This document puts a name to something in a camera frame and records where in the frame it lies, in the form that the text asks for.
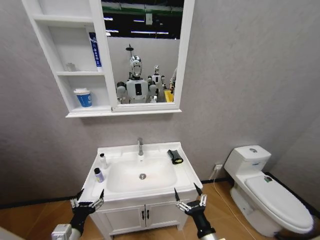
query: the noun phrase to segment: power cord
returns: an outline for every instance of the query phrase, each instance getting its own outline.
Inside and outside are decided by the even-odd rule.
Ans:
[[[216,191],[216,193],[221,197],[221,199],[224,201],[224,203],[227,205],[227,207],[229,208],[229,210],[232,212],[232,214],[235,216],[235,218],[238,220],[238,222],[244,227],[244,229],[250,234],[250,236],[254,239],[257,240],[252,234],[251,232],[246,228],[246,226],[240,221],[240,219],[236,216],[236,214],[234,213],[234,211],[231,209],[231,207],[229,206],[229,204],[226,202],[226,200],[222,197],[222,195],[220,194],[220,192],[217,190],[216,188],[216,172],[217,170],[214,170],[211,176],[215,176],[213,179],[213,187],[214,190]]]

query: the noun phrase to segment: black baseboard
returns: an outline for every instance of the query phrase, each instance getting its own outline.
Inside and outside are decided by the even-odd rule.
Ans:
[[[280,183],[284,188],[286,188],[290,193],[292,193],[297,199],[299,199],[300,202],[303,203],[303,205],[309,210],[309,212],[316,216],[318,219],[320,219],[320,212],[313,206],[311,206],[309,203],[307,203],[302,197],[298,196],[294,191],[292,191],[289,187],[287,187],[283,182],[281,182],[278,178],[273,176],[270,172],[265,172],[264,174],[269,175],[274,180],[276,180],[278,183]]]
[[[57,197],[57,198],[38,199],[38,200],[0,204],[0,209],[9,209],[9,208],[23,207],[27,205],[34,205],[34,204],[45,204],[50,202],[65,201],[65,200],[70,200],[74,197],[75,196],[65,196],[65,197]]]
[[[233,179],[231,177],[222,177],[222,178],[217,178],[215,181],[213,179],[211,180],[202,180],[201,183],[202,184],[211,184],[213,182],[215,183],[219,183],[219,182],[230,182],[230,181],[233,181]]]

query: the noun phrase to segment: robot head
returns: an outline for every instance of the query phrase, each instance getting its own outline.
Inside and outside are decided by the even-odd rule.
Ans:
[[[158,65],[154,66],[154,74],[159,75],[159,66]]]
[[[132,70],[132,76],[135,78],[140,77],[142,71],[142,62],[140,57],[132,56],[130,58],[130,67]]]

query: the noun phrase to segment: black object on sink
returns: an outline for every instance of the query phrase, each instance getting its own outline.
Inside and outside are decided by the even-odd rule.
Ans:
[[[182,157],[179,155],[178,150],[168,150],[169,157],[173,164],[181,164],[184,162]]]

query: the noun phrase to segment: white mirror frame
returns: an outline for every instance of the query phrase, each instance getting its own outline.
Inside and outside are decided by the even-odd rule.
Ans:
[[[93,13],[93,22],[95,33],[97,36],[100,58],[105,71],[106,83],[108,88],[110,105],[113,112],[137,112],[147,113],[146,111],[155,111],[157,113],[174,113],[181,112],[180,101],[182,86],[185,76],[186,61],[188,55],[189,38],[191,32],[191,24],[194,14],[195,0],[184,0],[182,23],[180,32],[180,43],[178,53],[178,63],[176,71],[176,85],[174,90],[173,102],[159,103],[133,103],[133,104],[118,104],[114,75],[112,71],[111,58],[109,52],[108,40],[106,37],[106,27],[102,4],[100,0],[90,0],[90,6]]]

